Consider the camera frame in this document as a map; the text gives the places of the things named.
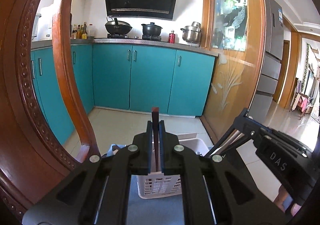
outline gray refrigerator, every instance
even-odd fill
[[[256,94],[249,116],[264,123],[275,93],[280,73],[283,52],[282,7],[274,0],[266,0],[265,54]]]

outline green vine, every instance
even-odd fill
[[[306,63],[304,66],[304,73],[303,73],[303,80],[302,80],[302,90],[304,91],[304,86],[306,84],[306,78],[308,73],[308,64],[309,64],[309,44],[307,43],[307,56],[306,56]]]

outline basket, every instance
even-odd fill
[[[195,153],[205,155],[209,150],[203,140],[199,138],[179,140],[181,145],[192,149]],[[155,163],[154,150],[152,160]],[[148,175],[138,175],[138,194],[142,199],[162,198],[181,194],[181,180],[179,175],[164,175],[161,172],[151,172]]]

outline countertop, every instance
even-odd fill
[[[150,45],[157,47],[167,47],[177,50],[185,50],[190,52],[196,52],[200,54],[206,54],[218,57],[219,53],[215,51],[208,51],[200,47],[190,46],[182,43],[168,43],[157,42],[142,39],[113,39],[113,38],[96,38],[96,39],[70,39],[71,45],[77,44],[90,44],[90,43],[121,43],[121,44],[137,44],[137,45]],[[31,50],[38,50],[45,47],[51,47],[52,40],[34,41],[31,43]]]

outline metal bolt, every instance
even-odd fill
[[[138,147],[137,147],[136,145],[129,145],[129,146],[128,146],[128,150],[129,150],[130,152],[135,152],[135,151],[138,150]]]
[[[216,163],[220,163],[221,161],[222,161],[222,156],[220,156],[220,155],[213,155],[212,156],[212,160],[214,161],[214,162],[216,162]]]
[[[91,163],[99,162],[100,156],[92,155],[92,156],[90,156],[89,160],[90,160]]]
[[[184,146],[183,145],[175,145],[173,149],[177,152],[181,152],[184,150]]]

